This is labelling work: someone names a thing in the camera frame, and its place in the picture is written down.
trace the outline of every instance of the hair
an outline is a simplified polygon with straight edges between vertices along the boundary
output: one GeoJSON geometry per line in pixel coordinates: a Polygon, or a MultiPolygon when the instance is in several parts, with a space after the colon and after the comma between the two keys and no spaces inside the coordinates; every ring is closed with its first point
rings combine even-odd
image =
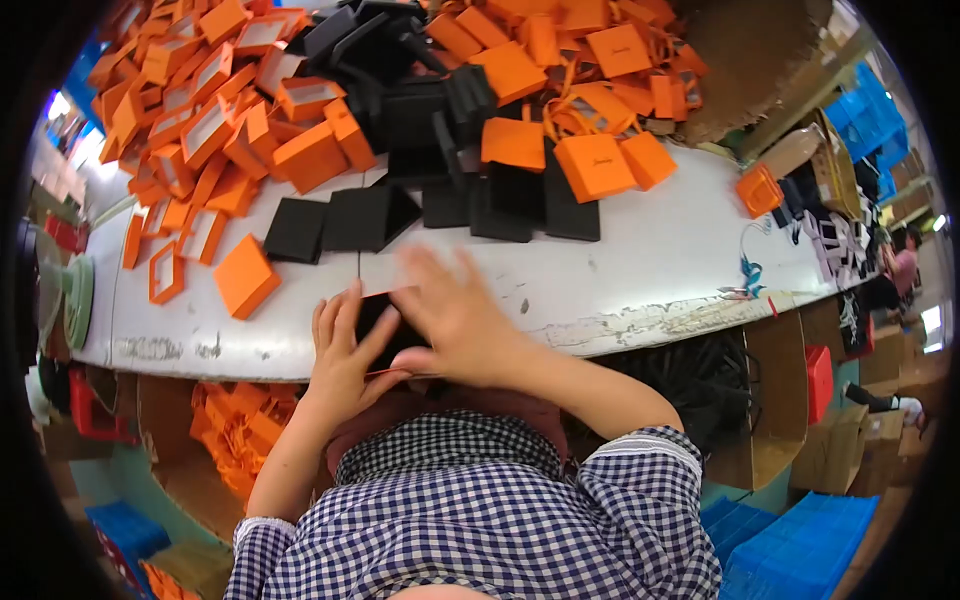
{"type": "Polygon", "coordinates": [[[906,226],[906,234],[913,239],[913,245],[917,248],[924,242],[924,236],[920,233],[920,230],[916,226],[908,225],[906,226]]]}

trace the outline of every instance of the person's left hand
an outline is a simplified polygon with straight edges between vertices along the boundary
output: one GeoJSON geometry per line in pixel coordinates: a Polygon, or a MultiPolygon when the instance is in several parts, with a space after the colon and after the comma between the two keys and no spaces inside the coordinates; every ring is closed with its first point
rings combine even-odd
{"type": "Polygon", "coordinates": [[[331,427],[356,417],[384,392],[411,376],[406,371],[386,372],[365,383],[370,364],[396,332],[400,314],[392,306],[388,307],[358,345],[356,324],[363,302],[362,292],[360,280],[356,279],[346,292],[329,302],[321,300],[313,311],[317,358],[310,373],[310,385],[298,408],[310,406],[310,410],[331,427]]]}

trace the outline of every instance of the blue and white checkered shirt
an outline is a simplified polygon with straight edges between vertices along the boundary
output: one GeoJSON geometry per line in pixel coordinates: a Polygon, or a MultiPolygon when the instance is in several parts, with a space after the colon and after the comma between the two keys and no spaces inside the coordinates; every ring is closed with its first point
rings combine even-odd
{"type": "Polygon", "coordinates": [[[456,584],[494,598],[714,598],[697,449],[671,427],[601,446],[575,482],[523,421],[426,414],[360,443],[297,525],[244,519],[227,600],[385,598],[456,584]]]}

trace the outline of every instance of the pink shirt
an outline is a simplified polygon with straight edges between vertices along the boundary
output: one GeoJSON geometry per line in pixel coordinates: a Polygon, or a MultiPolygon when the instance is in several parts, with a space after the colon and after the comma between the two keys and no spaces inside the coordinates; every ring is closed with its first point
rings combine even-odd
{"type": "Polygon", "coordinates": [[[910,250],[901,250],[895,257],[897,272],[885,273],[887,278],[894,282],[897,293],[903,296],[910,290],[913,280],[917,278],[917,253],[910,250]]]}

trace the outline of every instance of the person's right hand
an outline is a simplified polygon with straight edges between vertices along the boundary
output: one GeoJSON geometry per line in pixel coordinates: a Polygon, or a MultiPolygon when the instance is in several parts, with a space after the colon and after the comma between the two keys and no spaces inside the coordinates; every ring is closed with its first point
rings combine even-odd
{"type": "Polygon", "coordinates": [[[398,253],[414,287],[394,290],[391,298],[433,349],[403,350],[391,367],[496,387],[534,342],[497,308],[473,258],[460,248],[455,254],[463,270],[459,280],[423,246],[398,253]]]}

